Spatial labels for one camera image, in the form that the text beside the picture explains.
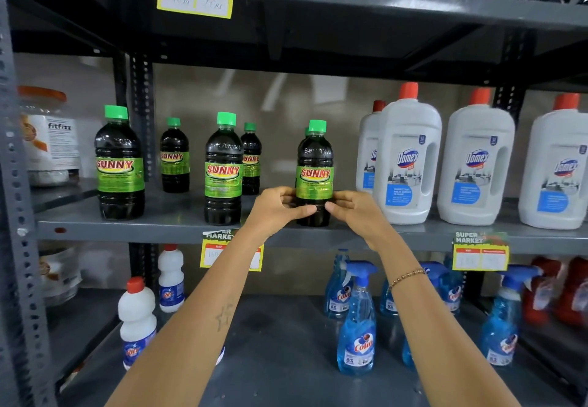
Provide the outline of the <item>person's right hand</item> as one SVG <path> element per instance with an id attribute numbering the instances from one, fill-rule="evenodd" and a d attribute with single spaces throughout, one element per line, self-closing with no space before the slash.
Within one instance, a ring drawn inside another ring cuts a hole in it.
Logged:
<path id="1" fill-rule="evenodd" d="M 333 200 L 327 203 L 355 203 L 355 227 L 350 229 L 362 237 L 372 251 L 381 254 L 406 247 L 370 194 L 339 190 L 334 192 Z"/>

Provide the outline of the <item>person's left hand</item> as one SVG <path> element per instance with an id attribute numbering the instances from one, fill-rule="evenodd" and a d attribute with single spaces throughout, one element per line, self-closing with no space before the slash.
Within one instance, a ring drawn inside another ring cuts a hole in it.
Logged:
<path id="1" fill-rule="evenodd" d="M 249 216 L 240 232 L 246 233 L 258 245 L 279 232 L 289 222 L 279 222 L 277 211 L 280 206 L 297 207 L 295 205 L 296 190 L 291 187 L 275 187 L 265 189 L 254 201 Z"/>

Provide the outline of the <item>dark liquid bottle green cap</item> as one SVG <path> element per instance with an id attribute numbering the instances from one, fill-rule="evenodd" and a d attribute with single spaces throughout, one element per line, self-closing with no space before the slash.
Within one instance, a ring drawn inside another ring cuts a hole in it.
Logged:
<path id="1" fill-rule="evenodd" d="M 145 208 L 141 141 L 125 106 L 106 105 L 105 117 L 94 142 L 100 214 L 106 220 L 136 219 Z"/>
<path id="2" fill-rule="evenodd" d="M 242 195 L 258 195 L 261 181 L 262 144 L 256 135 L 256 124 L 245 122 L 245 133 L 241 136 L 243 143 Z"/>
<path id="3" fill-rule="evenodd" d="M 160 175 L 163 191 L 170 194 L 189 192 L 189 140 L 181 130 L 179 118 L 168 118 L 160 139 Z"/>
<path id="4" fill-rule="evenodd" d="M 321 228 L 329 224 L 330 213 L 325 203 L 334 194 L 334 151 L 326 140 L 327 122 L 309 121 L 305 139 L 298 147 L 296 167 L 296 203 L 315 205 L 316 212 L 297 220 L 306 227 Z"/>
<path id="5" fill-rule="evenodd" d="M 210 225 L 240 221 L 244 146 L 235 133 L 236 115 L 217 113 L 217 130 L 205 145 L 204 218 Z"/>

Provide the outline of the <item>person's right forearm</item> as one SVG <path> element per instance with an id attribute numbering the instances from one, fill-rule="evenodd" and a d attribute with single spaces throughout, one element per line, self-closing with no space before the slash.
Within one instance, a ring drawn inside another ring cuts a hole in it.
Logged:
<path id="1" fill-rule="evenodd" d="M 441 300 L 406 246 L 381 254 L 431 407 L 521 407 Z"/>

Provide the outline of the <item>person's left forearm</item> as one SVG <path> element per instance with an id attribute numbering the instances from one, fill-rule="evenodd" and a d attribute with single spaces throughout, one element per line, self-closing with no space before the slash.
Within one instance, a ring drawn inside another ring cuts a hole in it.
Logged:
<path id="1" fill-rule="evenodd" d="M 179 311 L 130 367 L 105 407 L 198 407 L 243 292 L 271 232 L 242 227 Z"/>

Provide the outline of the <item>large white cleaner bottle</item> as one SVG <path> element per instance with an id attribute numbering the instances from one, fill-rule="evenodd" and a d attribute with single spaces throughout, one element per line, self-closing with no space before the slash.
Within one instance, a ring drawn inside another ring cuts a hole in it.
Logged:
<path id="1" fill-rule="evenodd" d="M 419 85 L 401 85 L 382 111 L 373 199 L 392 225 L 422 224 L 432 205 L 442 119 L 418 99 Z"/>
<path id="2" fill-rule="evenodd" d="M 374 188 L 381 114 L 385 106 L 384 100 L 375 100 L 372 112 L 364 116 L 359 124 L 356 189 L 369 194 Z"/>
<path id="3" fill-rule="evenodd" d="M 518 199 L 523 224 L 574 230 L 588 211 L 588 113 L 578 93 L 556 96 L 532 124 Z"/>
<path id="4" fill-rule="evenodd" d="M 449 118 L 437 209 L 454 225 L 489 226 L 502 206 L 515 122 L 490 106 L 490 88 L 476 88 Z"/>

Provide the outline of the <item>row of blue spray bottles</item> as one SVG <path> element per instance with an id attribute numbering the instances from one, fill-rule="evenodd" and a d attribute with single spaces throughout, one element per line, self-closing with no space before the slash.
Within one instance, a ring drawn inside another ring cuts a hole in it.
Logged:
<path id="1" fill-rule="evenodd" d="M 461 271 L 445 262 L 421 262 L 425 273 L 452 314 L 457 314 L 463 289 Z M 369 261 L 352 261 L 346 249 L 334 260 L 327 285 L 325 313 L 345 317 L 337 343 L 337 365 L 343 374 L 363 375 L 372 370 L 376 351 L 376 308 L 369 291 L 369 277 L 377 271 Z M 522 286 L 541 274 L 535 266 L 511 265 L 498 271 L 503 276 L 493 311 L 483 325 L 481 351 L 493 366 L 509 366 L 518 344 L 518 322 L 522 309 Z"/>

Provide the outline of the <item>grey metal shelf rack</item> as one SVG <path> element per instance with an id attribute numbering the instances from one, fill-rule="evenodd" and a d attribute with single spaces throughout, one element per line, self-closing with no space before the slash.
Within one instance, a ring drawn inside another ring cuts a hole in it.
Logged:
<path id="1" fill-rule="evenodd" d="M 155 116 L 152 63 L 267 72 L 404 79 L 512 90 L 518 117 L 527 89 L 588 93 L 588 6 L 515 0 L 236 0 L 229 20 L 156 10 L 156 0 L 0 0 L 0 407 L 58 407 L 36 240 L 194 242 L 202 212 L 148 202 L 142 219 L 106 222 L 82 208 L 92 199 L 50 208 L 36 220 L 25 183 L 18 122 L 17 51 L 71 53 L 77 40 L 114 56 L 117 101 L 130 63 L 132 115 L 145 152 Z"/>

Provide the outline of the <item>red plastic bottle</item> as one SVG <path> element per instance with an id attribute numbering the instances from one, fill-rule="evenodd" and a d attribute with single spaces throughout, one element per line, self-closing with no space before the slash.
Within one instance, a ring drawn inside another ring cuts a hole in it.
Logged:
<path id="1" fill-rule="evenodd" d="M 548 306 L 553 298 L 554 285 L 563 271 L 563 263 L 557 256 L 547 255 L 536 256 L 530 264 L 541 269 L 541 274 L 525 282 L 523 320 L 541 326 L 548 321 Z"/>
<path id="2" fill-rule="evenodd" d="M 583 325 L 588 306 L 588 258 L 576 256 L 567 268 L 562 293 L 555 306 L 555 317 L 572 327 Z"/>

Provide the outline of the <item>clear plastic jar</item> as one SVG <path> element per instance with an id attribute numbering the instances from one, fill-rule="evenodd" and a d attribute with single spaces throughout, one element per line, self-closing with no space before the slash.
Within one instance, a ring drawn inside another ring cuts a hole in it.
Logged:
<path id="1" fill-rule="evenodd" d="M 57 307 L 76 296 L 82 282 L 75 246 L 40 248 L 40 280 L 46 307 Z"/>

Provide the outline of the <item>clear jar with orange lid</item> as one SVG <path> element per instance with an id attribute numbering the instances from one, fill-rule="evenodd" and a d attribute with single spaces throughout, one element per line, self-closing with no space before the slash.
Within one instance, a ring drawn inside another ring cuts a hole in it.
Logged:
<path id="1" fill-rule="evenodd" d="M 21 128 L 32 188 L 75 186 L 81 157 L 77 121 L 62 91 L 19 85 Z"/>

